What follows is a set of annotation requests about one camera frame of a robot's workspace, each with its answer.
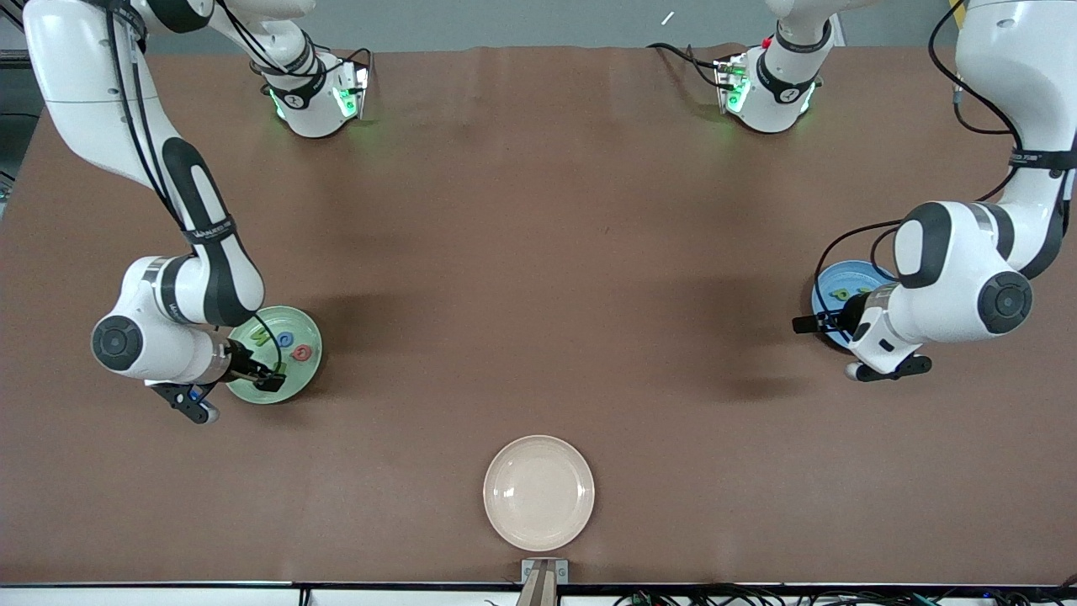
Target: blue plate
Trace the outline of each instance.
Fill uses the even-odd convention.
[[[840,312],[852,296],[871,292],[892,281],[894,280],[877,271],[867,260],[839,260],[819,274],[819,288],[826,300],[826,307],[831,312]],[[815,314],[823,313],[823,306],[820,305],[814,287],[811,292],[811,310]],[[849,339],[841,333],[828,333],[826,336],[838,346],[849,349]]]

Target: brown tabletop surface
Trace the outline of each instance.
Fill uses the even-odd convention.
[[[961,129],[923,50],[835,51],[777,136],[648,50],[379,56],[367,119],[322,140],[244,58],[152,67],[267,305],[307,310],[327,358],[294,404],[218,391],[206,427],[100,368],[127,265],[185,246],[43,118],[0,224],[0,580],[515,578],[482,477],[531,434],[595,473],[556,552],[576,581],[1073,573],[1072,246],[1025,326],[925,349],[926,377],[852,383],[789,328],[835,236],[1005,172],[1009,141]]]

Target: green indicator light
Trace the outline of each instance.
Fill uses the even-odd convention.
[[[747,77],[741,79],[740,84],[729,93],[729,101],[727,103],[729,111],[739,112],[744,107],[744,99],[751,90],[752,86]]]
[[[269,98],[272,99],[272,104],[277,107],[277,115],[281,119],[288,119],[284,117],[284,110],[280,108],[280,100],[277,98],[277,94],[272,91],[272,88],[269,89]]]
[[[808,88],[808,91],[805,93],[805,102],[802,105],[800,105],[800,113],[808,111],[808,105],[809,103],[811,103],[811,94],[814,91],[815,91],[815,85],[812,84],[811,87]]]
[[[345,117],[351,117],[359,112],[359,110],[355,109],[355,95],[352,95],[348,90],[340,90],[337,88],[333,88],[333,93],[336,94],[337,104],[340,105],[340,113],[342,113]]]

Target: robotic arm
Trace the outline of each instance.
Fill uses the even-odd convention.
[[[252,361],[240,343],[196,326],[246,323],[262,306],[264,285],[209,167],[165,115],[142,55],[148,31],[213,23],[223,29],[214,22],[221,12],[210,0],[31,0],[24,13],[34,73],[64,141],[95,166],[153,188],[192,250],[131,264],[115,308],[94,329],[94,356],[117,375],[144,381],[199,424],[216,419],[205,401],[216,383],[242,379],[276,392],[285,380]],[[327,135],[358,114],[341,111],[331,97],[340,95],[326,87],[353,88],[346,80],[354,65],[344,69],[336,57],[338,62],[316,57],[294,24],[255,31],[267,39],[265,70],[285,64],[280,74],[266,74],[272,89],[302,99],[281,112],[294,130]],[[251,51],[251,43],[244,47]],[[337,69],[326,69],[326,61]],[[300,72],[309,75],[294,75]]]
[[[964,81],[1013,124],[1021,147],[997,203],[929,201],[894,239],[898,281],[856,295],[837,327],[852,335],[857,381],[919,375],[926,343],[1007,335],[1032,310],[1029,280],[1054,260],[1077,169],[1077,0],[970,0],[957,39]]]
[[[808,110],[819,69],[834,47],[830,17],[878,0],[766,0],[774,36],[721,67],[725,111],[760,132],[780,132]]]

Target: white plate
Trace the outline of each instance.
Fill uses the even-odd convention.
[[[508,445],[486,470],[482,499],[490,524],[527,551],[569,545],[595,508],[595,478],[564,440],[529,436]]]

